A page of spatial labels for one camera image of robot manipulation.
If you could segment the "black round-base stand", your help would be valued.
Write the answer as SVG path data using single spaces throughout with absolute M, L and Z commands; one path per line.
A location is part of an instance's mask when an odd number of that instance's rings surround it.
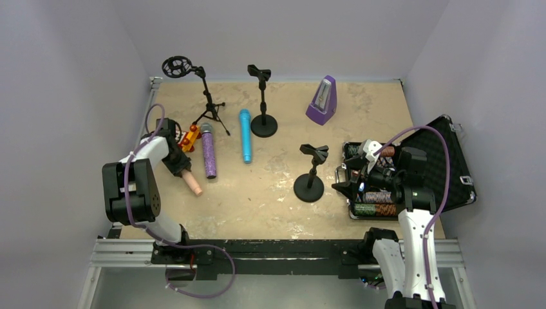
M 299 150 L 304 155 L 312 156 L 312 168 L 308 173 L 296 178 L 293 190 L 299 200 L 312 203 L 319 200 L 325 191 L 323 181 L 317 176 L 317 166 L 325 163 L 329 147 L 327 145 L 313 147 L 310 144 L 301 144 Z
M 265 101 L 265 90 L 272 72 L 269 69 L 259 69 L 255 64 L 249 64 L 247 71 L 250 76 L 258 79 L 258 88 L 261 93 L 261 102 L 259 105 L 261 114 L 251 121 L 250 128 L 252 133 L 257 137 L 268 138 L 278 130 L 276 119 L 267 114 L 267 103 Z

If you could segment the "black round-base stand front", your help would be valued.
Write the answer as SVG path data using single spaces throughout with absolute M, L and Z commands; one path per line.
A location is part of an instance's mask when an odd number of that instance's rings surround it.
M 299 200 L 312 203 L 319 200 L 325 191 L 323 181 L 317 176 L 317 166 L 325 163 L 329 147 L 327 145 L 313 147 L 310 144 L 301 144 L 299 150 L 304 155 L 312 156 L 312 168 L 308 173 L 296 178 L 293 190 Z

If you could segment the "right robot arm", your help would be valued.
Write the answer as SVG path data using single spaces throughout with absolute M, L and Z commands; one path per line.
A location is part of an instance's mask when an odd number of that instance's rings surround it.
M 424 181 L 427 153 L 412 147 L 396 147 L 392 155 L 394 167 L 389 169 L 378 164 L 387 148 L 369 140 L 352 154 L 345 151 L 342 166 L 347 180 L 337 181 L 332 187 L 346 196 L 353 193 L 357 187 L 354 172 L 358 172 L 367 186 L 391 194 L 404 243 L 399 243 L 393 230 L 378 228 L 371 228 L 363 241 L 384 278 L 389 295 L 385 308 L 452 308 L 438 277 L 434 232 L 449 193 L 449 150 L 443 147 L 446 179 L 442 201 L 437 204 L 434 192 Z

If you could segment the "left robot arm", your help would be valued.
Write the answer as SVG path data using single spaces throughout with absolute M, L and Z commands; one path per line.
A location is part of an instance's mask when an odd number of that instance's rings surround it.
M 108 220 L 144 231 L 156 241 L 157 248 L 188 248 L 189 235 L 181 224 L 161 211 L 154 168 L 164 164 L 197 196 L 203 192 L 191 172 L 190 158 L 178 145 L 179 132 L 174 120 L 159 119 L 155 131 L 144 135 L 134 151 L 102 167 Z

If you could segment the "pink plastic microphone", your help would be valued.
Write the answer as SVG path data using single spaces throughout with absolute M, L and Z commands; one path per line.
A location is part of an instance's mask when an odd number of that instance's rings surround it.
M 196 178 L 193 176 L 192 172 L 188 171 L 187 169 L 183 169 L 181 175 L 182 179 L 196 196 L 201 196 L 203 194 L 203 190 Z

